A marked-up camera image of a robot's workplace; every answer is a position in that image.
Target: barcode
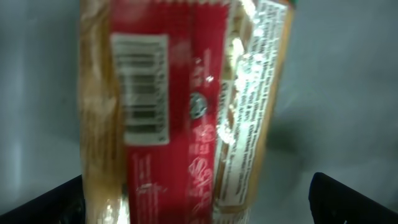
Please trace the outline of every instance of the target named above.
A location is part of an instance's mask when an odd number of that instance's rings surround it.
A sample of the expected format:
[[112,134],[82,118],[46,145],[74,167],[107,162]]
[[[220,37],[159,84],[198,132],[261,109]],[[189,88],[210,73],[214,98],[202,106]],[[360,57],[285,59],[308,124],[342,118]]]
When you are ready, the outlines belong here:
[[169,143],[167,36],[113,34],[126,143]]

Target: gray background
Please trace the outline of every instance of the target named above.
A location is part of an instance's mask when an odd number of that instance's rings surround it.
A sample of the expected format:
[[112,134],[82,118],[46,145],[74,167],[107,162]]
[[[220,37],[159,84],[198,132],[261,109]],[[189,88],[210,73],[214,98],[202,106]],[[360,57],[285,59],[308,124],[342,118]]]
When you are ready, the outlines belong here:
[[[0,214],[80,173],[77,0],[0,0]],[[298,0],[252,223],[312,223],[315,172],[398,207],[398,1]]]

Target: snack package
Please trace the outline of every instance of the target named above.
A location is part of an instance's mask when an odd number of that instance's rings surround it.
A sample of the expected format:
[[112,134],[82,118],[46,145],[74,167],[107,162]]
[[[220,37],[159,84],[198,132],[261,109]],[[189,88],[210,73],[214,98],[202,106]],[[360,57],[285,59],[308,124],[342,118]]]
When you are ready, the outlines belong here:
[[241,0],[234,11],[217,125],[215,223],[248,222],[294,13],[287,0]]
[[88,223],[211,223],[231,1],[80,2]]

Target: transparent plastic wrap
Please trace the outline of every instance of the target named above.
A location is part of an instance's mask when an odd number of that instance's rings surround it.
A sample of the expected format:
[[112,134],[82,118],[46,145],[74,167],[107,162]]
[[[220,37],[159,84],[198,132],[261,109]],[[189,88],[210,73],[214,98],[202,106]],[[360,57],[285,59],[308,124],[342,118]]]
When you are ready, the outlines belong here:
[[80,2],[88,223],[211,223],[231,1]]
[[241,0],[234,9],[217,125],[216,224],[249,220],[290,35],[291,3]]
[[80,1],[80,157],[87,223],[128,223],[119,85],[109,43],[109,1]]

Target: metal surface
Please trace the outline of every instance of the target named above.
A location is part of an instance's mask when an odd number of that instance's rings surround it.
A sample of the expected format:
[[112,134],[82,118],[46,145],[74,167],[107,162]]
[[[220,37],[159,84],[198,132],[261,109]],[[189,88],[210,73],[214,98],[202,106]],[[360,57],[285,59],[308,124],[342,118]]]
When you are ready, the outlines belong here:
[[80,174],[78,1],[0,1],[0,214]]
[[[398,205],[398,1],[298,0],[251,223],[312,223],[319,171]],[[0,213],[80,173],[78,0],[0,1]]]

